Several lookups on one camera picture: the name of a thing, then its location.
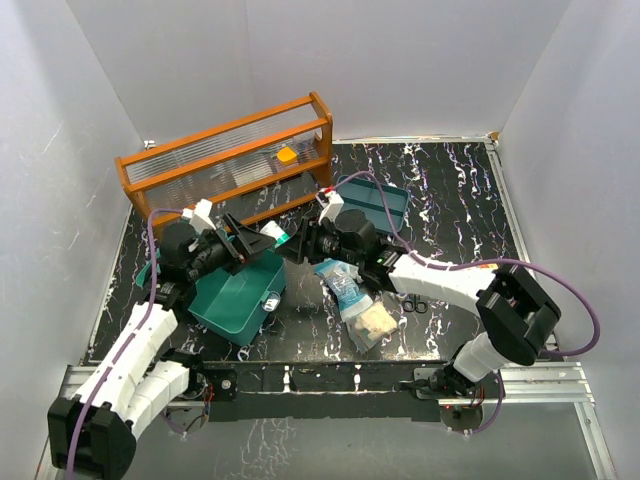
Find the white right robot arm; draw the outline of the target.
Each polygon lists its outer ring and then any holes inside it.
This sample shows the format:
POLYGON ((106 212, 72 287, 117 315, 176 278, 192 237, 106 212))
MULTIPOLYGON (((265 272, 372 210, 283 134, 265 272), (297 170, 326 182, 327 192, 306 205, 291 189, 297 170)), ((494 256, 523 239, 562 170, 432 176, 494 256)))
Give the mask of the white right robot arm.
POLYGON ((521 262, 498 259, 464 267, 408 253, 377 233, 358 210, 335 219, 306 218, 276 249, 301 264, 337 260, 357 267, 372 291, 444 301, 479 317, 484 331, 460 346, 444 367, 415 381, 417 390, 466 397, 508 363, 531 366, 561 310, 521 262))

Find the white green-labelled bottle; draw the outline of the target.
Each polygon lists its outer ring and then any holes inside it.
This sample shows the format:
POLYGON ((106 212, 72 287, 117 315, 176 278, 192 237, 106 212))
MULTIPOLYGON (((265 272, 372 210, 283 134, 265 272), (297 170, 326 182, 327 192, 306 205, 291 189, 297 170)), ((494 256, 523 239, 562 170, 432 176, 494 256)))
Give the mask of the white green-labelled bottle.
POLYGON ((270 220, 269 222, 267 222, 260 229, 260 233, 273 238, 275 240, 275 248, 284 244, 290 238, 290 236, 274 220, 270 220))

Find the clear bag cotton balls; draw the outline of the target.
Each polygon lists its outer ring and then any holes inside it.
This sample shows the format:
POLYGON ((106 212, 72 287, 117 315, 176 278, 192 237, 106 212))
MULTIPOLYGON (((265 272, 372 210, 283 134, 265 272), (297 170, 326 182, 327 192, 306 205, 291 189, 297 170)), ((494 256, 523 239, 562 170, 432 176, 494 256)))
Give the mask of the clear bag cotton balls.
POLYGON ((397 321, 381 301, 374 302, 347 322, 349 337, 360 353, 371 350, 397 328, 397 321))

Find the blue cotton swab packet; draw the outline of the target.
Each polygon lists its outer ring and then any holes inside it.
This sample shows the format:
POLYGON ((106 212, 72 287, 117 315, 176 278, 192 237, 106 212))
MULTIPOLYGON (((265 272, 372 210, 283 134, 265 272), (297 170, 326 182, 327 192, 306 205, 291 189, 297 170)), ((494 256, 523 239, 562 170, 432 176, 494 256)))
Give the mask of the blue cotton swab packet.
POLYGON ((359 316, 373 305, 372 298, 360 290, 354 266, 328 259, 316 265, 314 272, 334 294, 344 323, 354 326, 359 316))

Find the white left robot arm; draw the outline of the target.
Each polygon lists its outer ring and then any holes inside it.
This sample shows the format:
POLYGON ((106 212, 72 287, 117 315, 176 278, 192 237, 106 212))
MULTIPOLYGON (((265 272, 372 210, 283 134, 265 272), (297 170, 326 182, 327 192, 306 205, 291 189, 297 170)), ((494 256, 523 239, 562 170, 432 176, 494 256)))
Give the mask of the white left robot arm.
POLYGON ((194 399, 207 376, 195 358, 156 358, 178 326, 175 308, 191 298, 202 277, 231 275, 276 244, 225 214, 219 229, 209 211, 180 211, 161 241, 147 228, 148 297, 136 305, 100 365, 69 397, 56 398, 47 412, 51 461, 66 478, 86 475, 121 479, 134 459, 142 433, 176 397, 194 399))

